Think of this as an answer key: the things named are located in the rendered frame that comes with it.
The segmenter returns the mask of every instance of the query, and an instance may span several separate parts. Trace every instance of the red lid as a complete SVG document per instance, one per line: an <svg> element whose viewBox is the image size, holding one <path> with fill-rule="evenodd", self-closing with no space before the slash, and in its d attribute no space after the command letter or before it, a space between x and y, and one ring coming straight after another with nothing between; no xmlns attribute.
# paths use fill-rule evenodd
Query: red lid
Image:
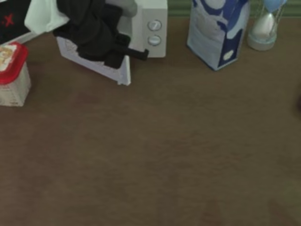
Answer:
<svg viewBox="0 0 301 226"><path fill-rule="evenodd" d="M0 85L6 85L16 80L27 55L27 48L17 42L0 47Z"/></svg>

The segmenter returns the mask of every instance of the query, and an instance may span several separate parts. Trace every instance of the red x mark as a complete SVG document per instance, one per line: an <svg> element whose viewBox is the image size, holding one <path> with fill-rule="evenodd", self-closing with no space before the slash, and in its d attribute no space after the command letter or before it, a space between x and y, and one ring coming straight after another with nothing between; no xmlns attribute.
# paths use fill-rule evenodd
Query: red x mark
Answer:
<svg viewBox="0 0 301 226"><path fill-rule="evenodd" d="M9 16L4 16L4 18L6 19L6 24L5 26L8 27L10 24L13 25L13 14L9 14Z"/></svg>

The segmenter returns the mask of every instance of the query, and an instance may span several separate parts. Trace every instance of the green backdrop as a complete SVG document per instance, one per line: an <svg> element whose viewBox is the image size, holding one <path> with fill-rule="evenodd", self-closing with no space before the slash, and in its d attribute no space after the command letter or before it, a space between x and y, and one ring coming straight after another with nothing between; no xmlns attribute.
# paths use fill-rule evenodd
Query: green backdrop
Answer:
<svg viewBox="0 0 301 226"><path fill-rule="evenodd" d="M258 0L251 0L252 15ZM170 16L189 16L191 0L168 0ZM288 0L284 16L301 17L301 0Z"/></svg>

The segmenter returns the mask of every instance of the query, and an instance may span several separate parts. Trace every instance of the sand timer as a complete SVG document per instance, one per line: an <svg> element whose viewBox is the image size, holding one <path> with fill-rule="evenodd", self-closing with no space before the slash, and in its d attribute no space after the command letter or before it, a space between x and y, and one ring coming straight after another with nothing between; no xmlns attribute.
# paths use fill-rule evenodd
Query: sand timer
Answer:
<svg viewBox="0 0 301 226"><path fill-rule="evenodd" d="M248 44L258 51L271 49L277 39L277 28L287 0L258 0L255 22L249 31Z"/></svg>

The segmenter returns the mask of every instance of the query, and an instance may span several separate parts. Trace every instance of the hourglass base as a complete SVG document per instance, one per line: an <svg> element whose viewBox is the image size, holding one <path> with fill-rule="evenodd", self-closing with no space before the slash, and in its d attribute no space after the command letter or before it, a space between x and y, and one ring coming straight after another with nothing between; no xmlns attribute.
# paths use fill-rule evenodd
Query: hourglass base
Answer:
<svg viewBox="0 0 301 226"><path fill-rule="evenodd" d="M256 39L251 33L248 35L248 45L257 51L267 51L273 48L276 42L277 35L274 35L268 41Z"/></svg>

